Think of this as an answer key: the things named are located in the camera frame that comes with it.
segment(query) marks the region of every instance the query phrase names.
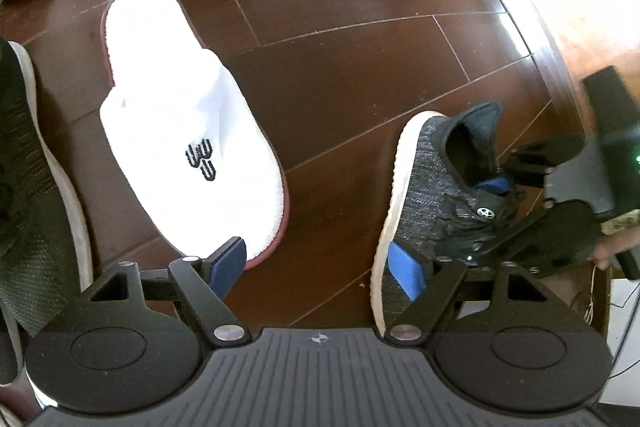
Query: floorboard seam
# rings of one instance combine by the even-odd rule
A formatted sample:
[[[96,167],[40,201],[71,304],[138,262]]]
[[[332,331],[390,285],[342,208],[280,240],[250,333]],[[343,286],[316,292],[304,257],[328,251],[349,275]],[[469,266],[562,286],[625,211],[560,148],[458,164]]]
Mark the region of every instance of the floorboard seam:
[[[529,210],[527,210],[527,214],[526,214],[527,216],[529,216],[529,214],[532,213],[534,207],[538,204],[538,200],[542,197],[542,194],[544,194],[544,190],[540,190],[540,192],[536,196],[536,199],[533,200],[533,203],[531,203]]]
[[[451,53],[453,53],[453,56],[456,57],[456,60],[458,61],[458,64],[460,65],[460,69],[462,70],[462,72],[466,76],[466,81],[467,82],[471,82],[471,79],[469,78],[468,73],[466,73],[465,67],[462,65],[462,62],[460,61],[460,58],[458,57],[458,54],[456,53],[455,49],[453,49],[453,46],[451,45],[451,42],[449,42],[449,38],[444,33],[444,30],[442,29],[442,26],[440,26],[440,23],[436,19],[436,16],[432,15],[432,17],[433,17],[434,22],[438,25],[438,29],[440,30],[440,33],[442,34],[444,39],[447,41],[447,44],[449,45],[449,48],[451,49]]]
[[[304,161],[302,161],[302,162],[300,162],[300,163],[298,163],[296,165],[293,165],[292,167],[286,169],[285,174],[289,174],[290,172],[294,171],[295,169],[303,167],[306,164],[311,163],[314,160],[317,160],[319,157],[324,156],[325,154],[329,154],[330,152],[333,152],[334,150],[338,149],[339,147],[342,147],[343,145],[347,145],[348,143],[350,143],[350,142],[352,142],[354,140],[357,140],[358,138],[361,138],[361,137],[365,136],[368,132],[375,131],[379,127],[382,127],[383,125],[391,123],[394,120],[397,120],[398,118],[402,118],[404,115],[409,114],[409,113],[411,113],[413,111],[420,110],[421,108],[426,107],[426,106],[430,105],[431,103],[438,101],[439,99],[443,98],[444,96],[447,96],[448,94],[454,93],[454,92],[456,92],[456,91],[458,91],[460,89],[465,88],[466,86],[470,86],[471,84],[475,84],[476,82],[479,82],[480,80],[490,76],[491,74],[494,74],[494,73],[497,73],[498,71],[502,71],[502,70],[504,70],[506,68],[509,68],[510,66],[513,66],[514,64],[517,64],[518,62],[520,62],[521,60],[525,60],[526,58],[529,58],[529,57],[528,56],[527,57],[521,57],[518,60],[514,60],[510,64],[507,64],[506,66],[502,66],[502,67],[498,68],[497,70],[492,71],[491,73],[487,73],[487,74],[484,74],[482,76],[478,76],[478,78],[475,78],[472,81],[467,82],[466,84],[462,84],[461,86],[458,86],[458,87],[455,87],[453,89],[450,89],[447,92],[444,92],[444,93],[436,96],[435,98],[432,98],[431,100],[428,100],[427,102],[421,103],[420,105],[417,105],[416,107],[412,107],[411,109],[403,111],[402,113],[397,114],[393,118],[389,118],[388,120],[385,120],[385,121],[383,121],[383,122],[381,122],[381,123],[379,123],[379,124],[377,124],[377,125],[375,125],[373,127],[370,127],[367,130],[364,130],[363,132],[358,133],[355,136],[352,136],[349,139],[347,139],[347,140],[345,140],[343,142],[340,142],[340,143],[334,145],[333,147],[330,147],[327,150],[322,151],[321,153],[318,153],[318,154],[316,154],[314,156],[311,156],[311,158],[308,158],[308,159],[306,159],[306,160],[304,160]]]
[[[246,17],[246,14],[244,13],[242,6],[240,6],[240,1],[239,0],[234,0],[234,1],[236,1],[236,6],[238,6],[238,9],[240,10],[240,13],[242,14],[242,18],[244,19],[244,22],[246,22],[246,25],[249,26],[249,30],[251,31],[251,35],[254,37],[255,43],[258,46],[260,46],[260,41],[258,40],[258,36],[255,34],[254,28],[251,26],[249,19]]]
[[[522,138],[522,136],[529,130],[529,128],[536,123],[536,120],[540,117],[540,115],[545,111],[545,109],[547,107],[549,107],[549,105],[551,105],[551,100],[549,100],[548,102],[546,102],[545,107],[543,107],[540,112],[535,116],[535,118],[533,120],[531,120],[531,122],[522,130],[522,132],[520,134],[518,134],[518,136],[516,137],[516,139],[514,141],[511,142],[511,144],[504,149],[504,151],[502,151],[502,153],[500,154],[500,158],[502,158],[507,151],[510,151],[511,148],[513,147],[513,144],[516,143],[520,138]]]
[[[411,19],[425,19],[428,17],[434,17],[434,16],[440,16],[440,15],[491,15],[495,12],[460,12],[460,13],[436,13],[436,14],[424,14],[424,15],[407,15],[405,17],[392,17],[389,19],[376,19],[373,21],[366,21],[366,22],[357,22],[354,24],[347,24],[346,26],[336,26],[335,28],[328,28],[325,30],[316,30],[314,32],[310,32],[310,33],[303,33],[302,35],[296,35],[293,37],[287,37],[286,39],[281,39],[279,41],[273,41],[273,42],[269,42],[268,44],[263,45],[263,48],[268,48],[269,46],[274,46],[276,44],[282,44],[283,42],[290,42],[290,41],[294,41],[296,39],[303,39],[305,37],[311,37],[313,35],[320,35],[323,33],[329,33],[329,32],[335,32],[335,31],[340,31],[340,30],[348,30],[350,28],[357,28],[358,26],[368,26],[370,24],[379,24],[379,23],[385,23],[385,22],[396,22],[396,21],[405,21],[405,20],[411,20]]]
[[[365,272],[361,273],[360,275],[358,275],[355,279],[349,281],[345,286],[340,288],[337,292],[333,293],[330,297],[326,298],[324,301],[322,301],[318,305],[316,305],[313,308],[311,308],[308,312],[306,312],[304,315],[302,315],[302,317],[298,317],[293,322],[289,323],[288,327],[294,326],[297,322],[300,322],[302,319],[304,319],[305,317],[309,316],[311,313],[315,312],[316,310],[319,310],[322,306],[327,304],[327,302],[329,302],[329,301],[333,300],[334,298],[336,298],[338,295],[340,295],[342,292],[344,292],[351,285],[353,285],[354,283],[358,282],[358,280],[360,280],[364,276],[366,276],[366,274],[369,273],[369,272],[371,272],[370,268],[367,269]]]

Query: wooden floor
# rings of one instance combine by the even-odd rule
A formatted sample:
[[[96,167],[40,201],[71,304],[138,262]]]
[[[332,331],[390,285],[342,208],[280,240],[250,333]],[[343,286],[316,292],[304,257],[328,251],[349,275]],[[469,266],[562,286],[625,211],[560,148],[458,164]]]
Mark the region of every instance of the wooden floor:
[[[109,90],[99,33],[107,1],[6,0],[0,32],[36,65],[41,127],[79,191],[95,266],[126,256],[164,267],[177,253],[127,184],[98,115]],[[500,153],[559,132],[500,0],[181,1],[286,169],[284,240],[228,298],[254,329],[372,323],[369,269],[396,142],[416,112],[455,114],[496,98]],[[523,212],[537,196],[529,191]]]

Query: blue pad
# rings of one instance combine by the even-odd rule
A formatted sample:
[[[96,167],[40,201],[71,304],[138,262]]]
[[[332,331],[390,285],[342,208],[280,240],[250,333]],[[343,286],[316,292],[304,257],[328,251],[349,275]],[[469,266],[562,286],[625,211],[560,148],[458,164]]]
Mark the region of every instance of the blue pad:
[[[427,281],[424,279],[420,263],[396,243],[389,244],[386,263],[391,275],[412,301],[415,301],[427,289]]]
[[[237,239],[232,237],[207,258],[212,266],[211,276],[205,282],[219,299],[224,299],[231,291],[246,265],[246,245]]]
[[[485,180],[478,185],[474,186],[476,190],[484,190],[490,194],[495,194],[496,196],[503,196],[507,192],[510,192],[513,186],[511,185],[511,181],[507,178],[492,178],[490,180]]]

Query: ridged rubber platform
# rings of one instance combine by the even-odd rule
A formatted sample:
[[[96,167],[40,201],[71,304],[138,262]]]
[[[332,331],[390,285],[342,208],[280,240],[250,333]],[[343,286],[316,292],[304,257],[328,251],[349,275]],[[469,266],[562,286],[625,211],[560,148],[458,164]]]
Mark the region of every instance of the ridged rubber platform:
[[[156,407],[121,417],[46,410],[33,427],[600,427],[589,410],[514,418],[450,390],[417,349],[372,330],[267,329],[213,352],[196,380]]]

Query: cable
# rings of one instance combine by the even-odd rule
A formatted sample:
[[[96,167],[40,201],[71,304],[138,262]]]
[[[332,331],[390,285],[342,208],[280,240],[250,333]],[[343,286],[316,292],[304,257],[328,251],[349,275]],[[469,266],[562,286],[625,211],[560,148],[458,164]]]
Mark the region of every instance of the cable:
[[[619,377],[620,375],[622,375],[623,373],[626,373],[629,369],[631,369],[632,367],[638,365],[640,363],[640,360],[636,360],[634,363],[632,363],[629,367],[627,367],[626,369],[623,369],[622,371],[620,371],[619,373],[616,373],[615,375],[613,375],[612,377],[609,377],[609,380],[611,380],[612,378],[616,378]]]
[[[593,266],[593,270],[591,271],[591,290],[589,292],[589,305],[587,306],[587,310],[584,312],[584,321],[590,325],[593,322],[593,285],[596,280],[596,267]]]
[[[625,348],[626,340],[628,339],[629,333],[631,332],[631,328],[634,325],[634,322],[636,321],[636,315],[638,315],[638,307],[640,307],[640,292],[638,292],[638,295],[636,296],[636,301],[634,302],[634,307],[631,309],[631,315],[629,315],[629,318],[626,321],[625,331],[622,333],[622,337],[620,337],[620,344],[618,345],[618,349],[616,350],[616,356],[613,357],[613,364],[611,365],[611,372],[612,373],[613,373],[613,370],[616,368],[616,364],[618,363],[618,360],[620,359],[620,355],[622,354],[622,350]],[[627,367],[621,373],[617,373],[616,375],[609,376],[609,379],[613,378],[613,377],[617,377],[618,375],[621,375],[622,373],[624,373],[628,369],[631,369],[631,367],[636,365],[636,363],[631,365],[630,367]]]
[[[636,290],[637,290],[638,288],[640,288],[640,282],[638,283],[638,285],[636,285],[636,287],[634,288],[634,290],[633,290],[631,293],[629,293],[628,297],[627,297],[627,298],[625,299],[625,301],[622,303],[622,306],[620,306],[620,305],[618,305],[618,304],[613,304],[613,303],[611,303],[611,305],[612,305],[614,308],[620,308],[620,309],[624,308],[624,307],[626,306],[626,303],[628,303],[628,302],[629,302],[629,299],[634,295],[634,293],[636,293]]]

